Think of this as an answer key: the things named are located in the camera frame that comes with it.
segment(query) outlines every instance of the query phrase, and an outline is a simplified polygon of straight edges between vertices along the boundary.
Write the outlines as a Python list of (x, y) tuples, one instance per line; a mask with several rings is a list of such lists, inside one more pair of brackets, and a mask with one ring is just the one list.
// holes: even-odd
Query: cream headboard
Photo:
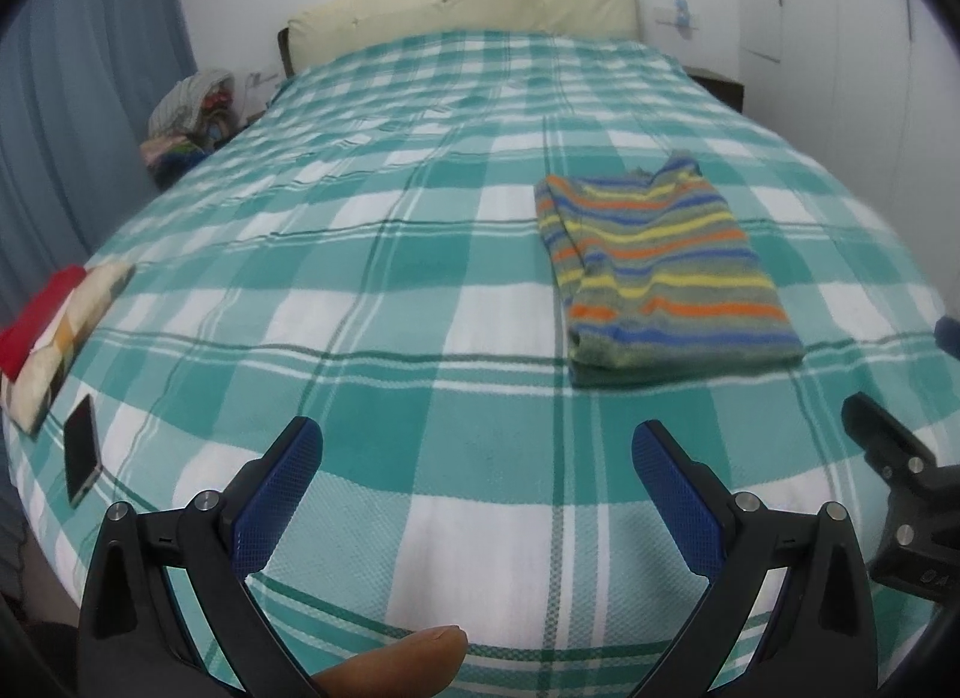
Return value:
[(289, 44), (299, 71), (372, 44), (453, 29), (640, 39), (636, 0), (335, 0), (291, 18), (280, 45)]

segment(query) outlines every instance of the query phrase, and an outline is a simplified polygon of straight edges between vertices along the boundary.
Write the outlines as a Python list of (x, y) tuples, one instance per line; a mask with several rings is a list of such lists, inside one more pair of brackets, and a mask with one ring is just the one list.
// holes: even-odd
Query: white wardrobe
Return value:
[(740, 0), (744, 113), (880, 211), (960, 316), (960, 58), (923, 0)]

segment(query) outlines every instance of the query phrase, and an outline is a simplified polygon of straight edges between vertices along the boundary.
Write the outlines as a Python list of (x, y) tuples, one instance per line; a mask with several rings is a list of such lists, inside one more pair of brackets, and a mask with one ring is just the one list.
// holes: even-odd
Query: black phone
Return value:
[(100, 453), (97, 431), (93, 423), (93, 401), (88, 394), (75, 407), (64, 424), (64, 463), (66, 493), (74, 508), (93, 487), (100, 475)]

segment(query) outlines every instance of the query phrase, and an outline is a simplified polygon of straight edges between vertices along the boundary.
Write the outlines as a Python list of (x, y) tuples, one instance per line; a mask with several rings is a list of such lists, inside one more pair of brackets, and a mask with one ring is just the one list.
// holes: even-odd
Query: red cloth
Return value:
[(0, 370), (16, 381), (30, 356), (34, 343), (54, 320), (67, 295), (80, 286), (86, 271), (77, 265), (55, 273), (43, 290), (34, 297), (16, 321), (0, 332)]

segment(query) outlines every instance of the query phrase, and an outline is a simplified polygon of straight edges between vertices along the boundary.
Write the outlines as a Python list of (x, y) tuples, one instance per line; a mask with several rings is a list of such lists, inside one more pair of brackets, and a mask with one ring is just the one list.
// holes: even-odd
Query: brown nightstand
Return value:
[(720, 73), (714, 73), (711, 70), (704, 70), (700, 67), (684, 67), (685, 71), (694, 81), (703, 86), (717, 100), (728, 105), (736, 112), (743, 112), (743, 84), (737, 83), (728, 77), (723, 77)]

